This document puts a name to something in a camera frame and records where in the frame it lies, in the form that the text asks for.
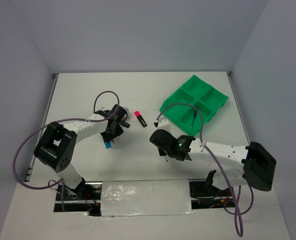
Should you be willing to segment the blue-capped black highlighter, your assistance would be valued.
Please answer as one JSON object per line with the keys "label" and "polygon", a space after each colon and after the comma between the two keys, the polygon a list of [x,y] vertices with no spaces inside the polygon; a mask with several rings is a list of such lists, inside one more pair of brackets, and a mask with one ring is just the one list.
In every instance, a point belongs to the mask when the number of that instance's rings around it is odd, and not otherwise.
{"label": "blue-capped black highlighter", "polygon": [[107,149],[111,147],[111,143],[109,141],[104,142],[104,144]]}

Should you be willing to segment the aluminium table edge rail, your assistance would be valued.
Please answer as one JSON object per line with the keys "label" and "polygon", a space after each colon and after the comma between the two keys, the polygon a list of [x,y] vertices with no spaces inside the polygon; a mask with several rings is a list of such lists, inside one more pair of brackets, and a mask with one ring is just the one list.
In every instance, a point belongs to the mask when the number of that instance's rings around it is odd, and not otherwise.
{"label": "aluminium table edge rail", "polygon": [[[57,81],[58,81],[58,77],[59,77],[59,73],[55,73],[54,74],[53,85],[52,85],[52,88],[51,88],[50,96],[49,96],[48,101],[47,101],[47,105],[46,105],[46,109],[45,109],[45,113],[44,113],[44,116],[43,116],[41,126],[44,126],[46,124],[49,108],[50,108],[51,101],[52,101],[52,98],[53,98],[53,94],[54,94],[54,91],[55,91],[55,87],[56,87],[56,84],[57,84]],[[24,182],[29,182],[30,181],[35,161],[36,161],[36,157],[34,156],[34,154],[32,154],[32,160],[31,160],[30,165],[28,167],[28,171],[27,171]]]}

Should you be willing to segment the silver tape sheet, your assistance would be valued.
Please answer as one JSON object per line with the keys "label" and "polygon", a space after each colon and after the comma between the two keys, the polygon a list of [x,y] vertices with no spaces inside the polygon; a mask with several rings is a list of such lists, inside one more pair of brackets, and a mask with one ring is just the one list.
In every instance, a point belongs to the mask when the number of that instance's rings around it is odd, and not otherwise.
{"label": "silver tape sheet", "polygon": [[105,181],[104,217],[172,216],[193,213],[189,182],[182,180]]}

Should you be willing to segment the green compartment tray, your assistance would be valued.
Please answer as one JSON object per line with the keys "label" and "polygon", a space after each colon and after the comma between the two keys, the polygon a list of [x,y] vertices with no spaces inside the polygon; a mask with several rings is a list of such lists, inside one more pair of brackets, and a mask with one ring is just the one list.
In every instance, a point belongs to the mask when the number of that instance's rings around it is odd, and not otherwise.
{"label": "green compartment tray", "polygon": [[[187,135],[195,136],[201,130],[201,123],[209,122],[228,99],[212,85],[193,75],[163,102],[159,111]],[[190,129],[194,110],[197,110],[197,116]]]}

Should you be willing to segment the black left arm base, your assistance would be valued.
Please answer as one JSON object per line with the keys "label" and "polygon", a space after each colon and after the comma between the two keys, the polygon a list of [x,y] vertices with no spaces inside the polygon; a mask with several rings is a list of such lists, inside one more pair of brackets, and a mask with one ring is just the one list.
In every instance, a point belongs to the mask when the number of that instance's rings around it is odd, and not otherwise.
{"label": "black left arm base", "polygon": [[56,191],[54,212],[84,212],[91,217],[100,217],[102,182],[84,182],[79,189],[58,185],[51,188]]}

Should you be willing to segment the pink-capped black highlighter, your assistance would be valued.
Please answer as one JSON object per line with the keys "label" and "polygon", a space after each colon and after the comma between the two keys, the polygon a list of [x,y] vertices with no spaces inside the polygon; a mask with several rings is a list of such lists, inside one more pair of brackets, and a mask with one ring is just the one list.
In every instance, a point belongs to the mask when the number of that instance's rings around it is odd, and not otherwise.
{"label": "pink-capped black highlighter", "polygon": [[147,126],[147,124],[146,124],[145,120],[143,119],[142,115],[140,114],[140,112],[135,111],[134,115],[136,116],[137,120],[140,122],[141,126],[145,128]]}

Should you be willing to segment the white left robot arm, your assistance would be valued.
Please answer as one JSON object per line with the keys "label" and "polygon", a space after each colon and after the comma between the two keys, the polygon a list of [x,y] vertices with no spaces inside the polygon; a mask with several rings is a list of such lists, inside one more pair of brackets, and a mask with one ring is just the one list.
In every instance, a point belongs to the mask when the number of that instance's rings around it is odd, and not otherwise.
{"label": "white left robot arm", "polygon": [[110,148],[113,139],[124,132],[122,127],[130,127],[125,122],[127,116],[127,108],[114,105],[111,110],[102,108],[94,112],[87,121],[67,124],[54,121],[44,131],[34,150],[34,156],[52,168],[64,181],[63,191],[73,199],[81,199],[90,192],[91,187],[71,164],[75,145],[100,134],[105,147]]}

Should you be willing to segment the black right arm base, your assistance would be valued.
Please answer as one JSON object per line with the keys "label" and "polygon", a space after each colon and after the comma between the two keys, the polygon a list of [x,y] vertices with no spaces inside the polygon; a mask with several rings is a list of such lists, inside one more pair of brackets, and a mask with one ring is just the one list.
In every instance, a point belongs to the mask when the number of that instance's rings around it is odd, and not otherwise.
{"label": "black right arm base", "polygon": [[220,190],[212,185],[215,174],[216,170],[212,170],[206,179],[189,180],[189,195],[193,210],[218,209],[223,208],[224,204],[228,208],[235,207],[227,187]]}

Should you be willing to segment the blue gel pen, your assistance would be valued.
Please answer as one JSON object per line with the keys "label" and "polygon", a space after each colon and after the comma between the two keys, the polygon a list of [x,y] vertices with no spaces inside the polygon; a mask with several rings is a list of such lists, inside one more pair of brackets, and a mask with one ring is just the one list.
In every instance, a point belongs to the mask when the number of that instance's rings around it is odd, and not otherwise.
{"label": "blue gel pen", "polygon": [[192,122],[191,122],[191,125],[190,125],[190,129],[193,128],[193,124],[194,124],[194,122],[195,122],[196,116],[197,116],[197,110],[194,110],[194,113],[193,113],[193,119],[192,119]]}

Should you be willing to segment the right aluminium table rail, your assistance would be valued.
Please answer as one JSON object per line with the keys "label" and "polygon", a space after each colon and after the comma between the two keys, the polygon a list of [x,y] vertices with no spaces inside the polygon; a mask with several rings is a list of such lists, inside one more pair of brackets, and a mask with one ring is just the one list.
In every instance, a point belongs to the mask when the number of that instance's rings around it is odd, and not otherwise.
{"label": "right aluminium table rail", "polygon": [[235,109],[234,111],[236,112],[236,124],[237,124],[237,140],[236,143],[237,145],[231,145],[230,148],[232,150],[232,155],[234,155],[237,159],[237,162],[239,163],[240,166],[237,168],[240,168],[242,171],[243,177],[246,177],[247,174],[244,173],[244,164],[247,162],[246,157],[248,150],[245,148],[246,146],[250,146],[250,140],[249,136],[246,130],[246,126],[240,111],[240,107],[238,105],[237,98],[235,96],[235,91],[232,85],[232,81],[230,78],[230,72],[226,72],[226,76],[228,79],[228,84],[229,84],[229,98],[230,102],[233,105],[233,108]]}

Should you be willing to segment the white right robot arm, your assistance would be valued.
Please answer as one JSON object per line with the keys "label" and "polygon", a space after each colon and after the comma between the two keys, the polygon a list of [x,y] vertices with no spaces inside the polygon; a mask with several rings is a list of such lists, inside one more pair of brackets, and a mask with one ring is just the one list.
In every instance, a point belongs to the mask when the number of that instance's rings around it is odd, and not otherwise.
{"label": "white right robot arm", "polygon": [[272,189],[276,160],[258,142],[241,146],[202,142],[188,135],[175,138],[164,129],[157,129],[149,141],[161,156],[178,161],[215,163],[218,169],[208,173],[205,184],[205,190],[211,196],[229,186],[249,185],[262,192]]}

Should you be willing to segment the orange-capped black highlighter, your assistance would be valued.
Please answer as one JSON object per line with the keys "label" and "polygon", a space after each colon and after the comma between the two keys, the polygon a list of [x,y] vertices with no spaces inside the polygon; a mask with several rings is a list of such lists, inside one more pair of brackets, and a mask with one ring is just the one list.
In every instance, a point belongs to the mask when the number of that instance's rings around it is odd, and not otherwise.
{"label": "orange-capped black highlighter", "polygon": [[125,122],[125,121],[121,121],[121,125],[126,127],[126,128],[129,128],[130,127],[130,124]]}

